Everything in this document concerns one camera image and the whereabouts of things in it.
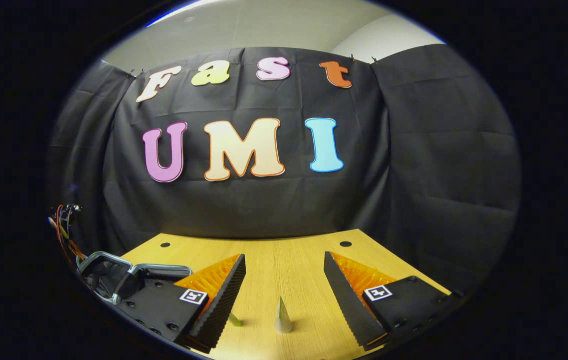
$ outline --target table surface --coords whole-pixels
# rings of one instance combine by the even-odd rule
[[[351,242],[348,247],[340,242]],[[351,360],[364,351],[357,345],[323,272],[325,251],[379,269],[398,280],[418,276],[449,295],[450,291],[413,268],[360,230],[286,239],[205,239],[159,234],[134,248],[131,264],[186,265],[199,271],[238,253],[245,254],[246,277],[233,306],[243,326],[226,324],[216,360]],[[289,333],[275,330],[281,296],[293,322]]]

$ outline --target black fabric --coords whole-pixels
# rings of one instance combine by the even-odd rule
[[[276,56],[288,59],[290,76],[259,80],[257,62]],[[229,80],[190,83],[199,66],[219,59],[231,64]],[[348,68],[351,88],[327,81],[319,66],[327,61]],[[181,72],[154,98],[135,102],[151,73],[177,65]],[[60,190],[51,205],[91,209],[82,219],[85,252],[121,255],[161,232],[266,239],[357,228],[445,287],[467,292],[510,235],[520,196],[517,141],[490,87],[446,45],[375,64],[314,50],[236,48],[190,56],[135,80],[115,70],[105,77],[104,66],[82,80],[103,84],[103,96],[91,96],[91,106],[82,91],[70,96],[53,141],[65,147],[53,146],[49,162],[51,173],[63,174],[53,175]],[[260,117],[281,121],[285,173],[239,177],[226,160],[231,177],[207,181],[204,125],[230,121],[244,138]],[[313,138],[304,126],[311,117],[336,120],[341,170],[311,171]],[[142,135],[162,130],[159,160],[169,164],[165,130],[178,121],[188,123],[184,170],[173,182],[156,182]]]

